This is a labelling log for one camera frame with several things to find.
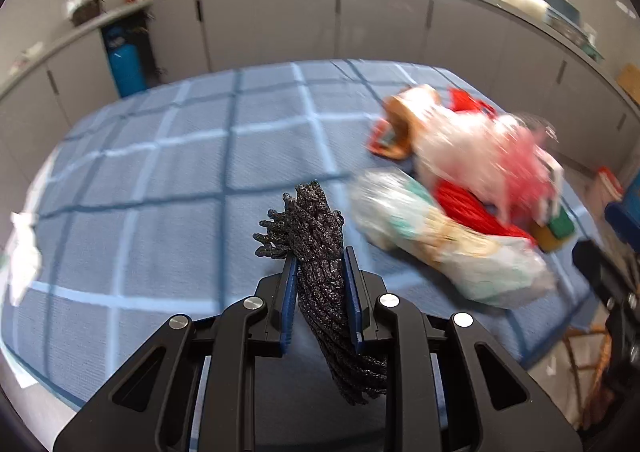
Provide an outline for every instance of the cabinet door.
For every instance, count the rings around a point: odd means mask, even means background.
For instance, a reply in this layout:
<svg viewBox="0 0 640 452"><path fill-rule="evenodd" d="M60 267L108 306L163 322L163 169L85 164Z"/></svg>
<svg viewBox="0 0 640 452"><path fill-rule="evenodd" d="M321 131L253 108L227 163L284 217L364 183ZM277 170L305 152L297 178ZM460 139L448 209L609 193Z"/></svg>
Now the cabinet door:
<svg viewBox="0 0 640 452"><path fill-rule="evenodd" d="M611 114L607 122L606 143L616 150L609 168L618 174L640 140L640 119L614 89L610 90L609 102Z"/></svg>
<svg viewBox="0 0 640 452"><path fill-rule="evenodd" d="M211 70L258 64L258 0L200 0Z"/></svg>
<svg viewBox="0 0 640 452"><path fill-rule="evenodd" d="M592 171L604 165L617 172L623 160L620 96L572 54L567 54L558 79L546 112L558 134L557 150Z"/></svg>
<svg viewBox="0 0 640 452"><path fill-rule="evenodd" d="M30 181L69 128L44 64L0 102L0 137Z"/></svg>
<svg viewBox="0 0 640 452"><path fill-rule="evenodd" d="M197 0L158 0L146 21L162 83L209 72Z"/></svg>
<svg viewBox="0 0 640 452"><path fill-rule="evenodd" d="M85 35L52 56L47 67L71 125L120 97L100 30Z"/></svg>
<svg viewBox="0 0 640 452"><path fill-rule="evenodd" d="M478 0L433 0L424 63L449 69L483 94L498 71L509 21Z"/></svg>
<svg viewBox="0 0 640 452"><path fill-rule="evenodd" d="M0 179L0 246L4 247L13 228L11 212L22 211L29 183L2 140L0 140L0 176L2 176Z"/></svg>
<svg viewBox="0 0 640 452"><path fill-rule="evenodd" d="M564 51L552 38L511 20L488 97L507 112L544 117Z"/></svg>
<svg viewBox="0 0 640 452"><path fill-rule="evenodd" d="M339 58L422 61L429 0L340 0Z"/></svg>
<svg viewBox="0 0 640 452"><path fill-rule="evenodd" d="M335 0L258 0L262 64L335 56Z"/></svg>

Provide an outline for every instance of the blue checkered tablecloth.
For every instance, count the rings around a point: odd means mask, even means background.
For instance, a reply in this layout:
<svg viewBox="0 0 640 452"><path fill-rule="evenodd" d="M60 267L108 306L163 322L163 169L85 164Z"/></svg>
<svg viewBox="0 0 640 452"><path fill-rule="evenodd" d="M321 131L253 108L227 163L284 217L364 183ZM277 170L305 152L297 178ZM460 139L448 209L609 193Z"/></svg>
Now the blue checkered tablecloth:
<svg viewBox="0 0 640 452"><path fill-rule="evenodd" d="M60 144L40 203L42 272L19 307L4 302L5 345L78 408L170 315L217 314L281 271L282 261L255 257L252 233L284 192L318 179L345 216L345 242L362 269L422 311L473 313L531 365L590 294L571 263L573 244L545 257L557 293L505 311L466 301L402 252L369 245L350 219L353 173L391 164L364 146L381 98L415 83L434 86L445 104L451 86L490 102L443 69L335 60L210 74L85 117ZM576 237L597 237L567 185L563 200ZM258 443L379 442L384 402L351 407L340 398L299 313L289 355L259 360L256 374Z"/></svg>

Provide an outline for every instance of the red object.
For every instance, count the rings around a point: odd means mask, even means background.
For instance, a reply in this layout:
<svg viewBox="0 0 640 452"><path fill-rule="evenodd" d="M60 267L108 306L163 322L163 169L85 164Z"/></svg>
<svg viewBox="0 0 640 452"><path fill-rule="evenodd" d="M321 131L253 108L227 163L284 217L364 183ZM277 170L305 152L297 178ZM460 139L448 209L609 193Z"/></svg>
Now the red object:
<svg viewBox="0 0 640 452"><path fill-rule="evenodd" d="M466 90L450 88L451 110L453 112L484 112L488 117L497 117L497 112L481 99L472 98Z"/></svg>
<svg viewBox="0 0 640 452"><path fill-rule="evenodd" d="M621 196L625 194L625 189L620 185L618 178L607 167L598 168L598 171L596 172L596 174L603 174L604 177L606 177L607 180L609 180L609 183L611 183L611 186L613 186L613 188L617 193L619 193Z"/></svg>
<svg viewBox="0 0 640 452"><path fill-rule="evenodd" d="M444 179L438 180L434 199L444 212L460 225L471 228L485 235L501 235L504 237L522 237L529 239L532 246L538 243L526 231L515 225L503 226L493 215L486 211L484 205L468 190Z"/></svg>

